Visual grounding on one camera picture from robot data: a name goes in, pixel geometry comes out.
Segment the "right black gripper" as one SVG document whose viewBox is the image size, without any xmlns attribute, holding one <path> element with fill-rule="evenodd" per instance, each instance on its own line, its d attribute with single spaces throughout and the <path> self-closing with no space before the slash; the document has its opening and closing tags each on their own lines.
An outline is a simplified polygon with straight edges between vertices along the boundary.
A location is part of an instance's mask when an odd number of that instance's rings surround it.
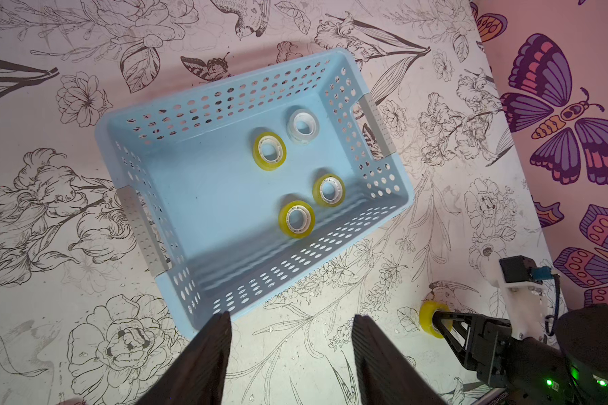
<svg viewBox="0 0 608 405">
<path fill-rule="evenodd" d="M 476 313 L 437 310 L 432 327 L 464 368 L 490 387 L 517 388 L 527 393 L 562 389 L 562 355 L 533 339 L 511 336 L 508 322 L 478 318 Z"/>
</svg>

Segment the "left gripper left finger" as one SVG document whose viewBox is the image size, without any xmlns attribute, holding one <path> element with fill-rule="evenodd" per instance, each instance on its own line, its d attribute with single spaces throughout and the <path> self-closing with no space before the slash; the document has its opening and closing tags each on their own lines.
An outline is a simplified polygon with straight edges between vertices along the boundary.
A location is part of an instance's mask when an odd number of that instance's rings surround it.
<svg viewBox="0 0 608 405">
<path fill-rule="evenodd" d="M 221 404 L 231 338 L 230 313 L 213 315 L 136 404 Z"/>
</svg>

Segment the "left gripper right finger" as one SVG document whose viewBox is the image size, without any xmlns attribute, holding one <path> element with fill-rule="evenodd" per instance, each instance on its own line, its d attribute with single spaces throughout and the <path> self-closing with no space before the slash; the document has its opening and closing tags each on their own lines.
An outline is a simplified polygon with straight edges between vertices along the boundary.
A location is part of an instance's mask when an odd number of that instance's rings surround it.
<svg viewBox="0 0 608 405">
<path fill-rule="evenodd" d="M 371 317 L 356 315 L 351 330 L 363 404 L 443 404 Z"/>
</svg>

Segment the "yellow tape roll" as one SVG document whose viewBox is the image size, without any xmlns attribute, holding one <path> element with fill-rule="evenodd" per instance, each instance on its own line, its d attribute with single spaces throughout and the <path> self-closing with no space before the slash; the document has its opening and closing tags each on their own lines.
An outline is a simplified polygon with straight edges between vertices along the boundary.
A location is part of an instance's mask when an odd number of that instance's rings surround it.
<svg viewBox="0 0 608 405">
<path fill-rule="evenodd" d="M 285 143 L 276 133 L 264 132 L 256 138 L 253 145 L 253 158 L 260 169 L 276 170 L 285 163 L 286 157 Z"/>
<path fill-rule="evenodd" d="M 302 239 L 309 236 L 315 223 L 315 213 L 304 201 L 294 201 L 285 205 L 279 214 L 280 229 L 290 238 Z"/>
<path fill-rule="evenodd" d="M 326 208 L 341 205 L 346 198 L 346 187 L 337 175 L 327 174 L 314 182 L 312 195 L 316 203 Z"/>
<path fill-rule="evenodd" d="M 450 308 L 442 302 L 433 300 L 425 301 L 419 310 L 419 324 L 425 333 L 437 339 L 442 339 L 444 336 L 432 323 L 433 316 L 436 312 L 450 312 Z"/>
</svg>

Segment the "light blue plastic storage basket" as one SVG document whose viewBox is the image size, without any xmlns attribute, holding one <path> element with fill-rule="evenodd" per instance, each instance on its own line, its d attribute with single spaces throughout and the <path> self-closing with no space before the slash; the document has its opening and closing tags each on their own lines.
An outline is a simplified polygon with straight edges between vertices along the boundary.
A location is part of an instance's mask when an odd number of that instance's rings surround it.
<svg viewBox="0 0 608 405">
<path fill-rule="evenodd" d="M 311 111 L 319 136 L 287 133 Z M 261 133 L 282 138 L 278 169 L 260 169 Z M 238 316 L 291 287 L 410 207 L 403 163 L 351 54 L 336 48 L 106 114 L 96 128 L 116 195 L 179 332 L 191 339 L 215 314 Z M 312 195 L 323 175 L 346 198 Z M 281 209 L 309 204 L 302 239 L 280 229 Z"/>
</svg>

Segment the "clear white tape roll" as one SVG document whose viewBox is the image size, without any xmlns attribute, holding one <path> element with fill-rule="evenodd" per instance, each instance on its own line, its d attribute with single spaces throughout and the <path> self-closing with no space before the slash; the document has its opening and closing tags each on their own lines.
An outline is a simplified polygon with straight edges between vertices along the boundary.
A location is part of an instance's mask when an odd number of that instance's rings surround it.
<svg viewBox="0 0 608 405">
<path fill-rule="evenodd" d="M 309 110 L 294 111 L 287 123 L 287 133 L 295 143 L 309 144 L 319 136 L 319 120 Z"/>
</svg>

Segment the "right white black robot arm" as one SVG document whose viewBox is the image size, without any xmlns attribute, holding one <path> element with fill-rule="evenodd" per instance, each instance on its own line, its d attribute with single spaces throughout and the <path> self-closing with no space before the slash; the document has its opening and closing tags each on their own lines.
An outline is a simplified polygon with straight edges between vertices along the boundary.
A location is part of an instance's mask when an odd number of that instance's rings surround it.
<svg viewBox="0 0 608 405">
<path fill-rule="evenodd" d="M 438 303 L 420 323 L 491 388 L 518 391 L 534 404 L 608 404 L 607 305 L 559 317 L 553 325 L 555 347 L 534 337 L 513 337 L 506 319 L 451 312 Z"/>
</svg>

